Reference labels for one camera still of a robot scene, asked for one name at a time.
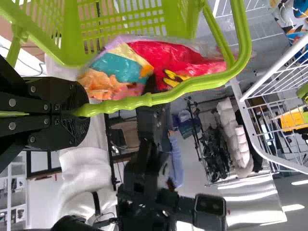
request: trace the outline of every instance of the person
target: person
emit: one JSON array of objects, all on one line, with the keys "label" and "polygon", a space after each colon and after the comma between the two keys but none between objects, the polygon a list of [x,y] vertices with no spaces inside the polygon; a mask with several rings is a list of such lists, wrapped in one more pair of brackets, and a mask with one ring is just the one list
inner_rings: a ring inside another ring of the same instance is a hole
[{"label": "person", "polygon": [[173,130],[168,131],[168,138],[171,143],[171,151],[169,152],[169,178],[167,186],[171,192],[174,192],[176,188],[183,184],[184,170],[178,139]]}]

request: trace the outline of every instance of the cable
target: cable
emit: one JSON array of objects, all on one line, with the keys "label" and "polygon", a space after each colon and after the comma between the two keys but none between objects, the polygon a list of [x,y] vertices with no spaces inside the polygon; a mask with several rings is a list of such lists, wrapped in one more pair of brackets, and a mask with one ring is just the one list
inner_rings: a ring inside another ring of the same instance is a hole
[{"label": "cable", "polygon": [[191,102],[192,104],[194,103],[194,101],[192,101],[191,99],[188,99],[186,97],[184,97],[183,99],[188,100],[189,102]]},{"label": "cable", "polygon": [[128,151],[132,151],[132,150],[135,150],[136,148],[139,148],[139,147],[133,147],[133,148],[119,147],[119,146],[116,146],[112,141],[110,141],[110,143],[117,149],[123,149],[123,150],[128,150]]},{"label": "cable", "polygon": [[95,219],[95,221],[94,221],[94,223],[97,221],[98,222],[98,219],[100,219],[102,216],[104,216],[104,215],[108,215],[108,214],[112,214],[112,215],[114,215],[114,218],[116,217],[115,216],[115,214],[113,213],[113,212],[109,212],[109,213],[102,213],[99,217],[97,217],[96,219]]},{"label": "cable", "polygon": [[[8,48],[6,48],[6,47],[3,47],[3,46],[0,46],[0,48],[4,48],[4,49],[6,49],[7,51],[9,51],[10,49],[8,49]],[[23,62],[20,58],[17,58],[23,65],[25,65],[25,66],[27,66],[27,67],[29,67],[30,69],[32,69],[32,70],[34,70],[34,71],[37,71],[37,72],[39,72],[39,74],[38,75],[32,75],[32,76],[22,76],[21,75],[21,77],[38,77],[38,76],[40,76],[40,75],[42,75],[43,74],[43,68],[42,68],[42,65],[46,65],[45,63],[39,63],[39,67],[40,67],[40,71],[38,71],[37,69],[35,69],[35,68],[33,68],[33,67],[31,67],[31,66],[29,66],[28,64],[26,64],[25,62]]]},{"label": "cable", "polygon": [[123,164],[123,171],[124,171],[124,168],[125,168],[124,161],[122,161],[122,164]]},{"label": "cable", "polygon": [[121,180],[121,183],[123,184],[119,162],[117,162],[117,169],[119,170],[120,180]]}]

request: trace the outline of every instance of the wire shelf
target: wire shelf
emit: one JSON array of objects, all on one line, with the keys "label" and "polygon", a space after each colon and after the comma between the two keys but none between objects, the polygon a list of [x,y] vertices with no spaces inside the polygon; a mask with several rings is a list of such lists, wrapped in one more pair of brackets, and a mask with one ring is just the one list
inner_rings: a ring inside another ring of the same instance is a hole
[{"label": "wire shelf", "polygon": [[277,171],[308,174],[308,107],[296,94],[308,82],[308,60],[301,59],[307,51],[297,54],[307,42],[308,34],[244,94],[231,82],[253,147]]},{"label": "wire shelf", "polygon": [[300,57],[291,58],[279,70],[277,70],[264,84],[256,89],[247,99],[262,97],[274,93],[282,93],[290,90],[297,90],[308,82],[308,60],[302,63],[297,61]]},{"label": "wire shelf", "polygon": [[[256,101],[264,103],[251,106]],[[303,132],[308,128],[308,124],[299,125],[296,119],[300,117],[304,121],[303,108],[307,106],[296,97],[295,91],[248,99],[246,105],[262,150],[299,165],[305,165],[308,160],[306,142],[308,138]]]},{"label": "wire shelf", "polygon": [[[251,25],[249,30],[252,42],[283,35],[283,31],[274,20]],[[223,34],[230,47],[239,45],[235,31],[225,31]]]},{"label": "wire shelf", "polygon": [[[265,8],[263,0],[245,0],[244,3],[246,12]],[[230,0],[216,0],[213,13],[216,18],[232,15]]]}]

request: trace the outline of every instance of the lime green basket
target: lime green basket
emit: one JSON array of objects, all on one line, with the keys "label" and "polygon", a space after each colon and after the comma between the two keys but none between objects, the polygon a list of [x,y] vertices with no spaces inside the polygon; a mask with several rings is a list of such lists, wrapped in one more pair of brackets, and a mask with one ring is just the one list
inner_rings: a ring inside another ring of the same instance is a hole
[{"label": "lime green basket", "polygon": [[101,104],[85,104],[76,116],[94,116],[139,106],[168,103],[181,95],[224,85],[249,61],[252,44],[244,0],[230,0],[239,56],[235,60],[207,0],[0,0],[0,13],[12,23],[14,38],[7,61],[15,66],[21,42],[31,39],[58,63],[82,67],[119,34],[155,34],[193,39],[199,12],[220,47],[227,70],[190,78],[168,92]]}]

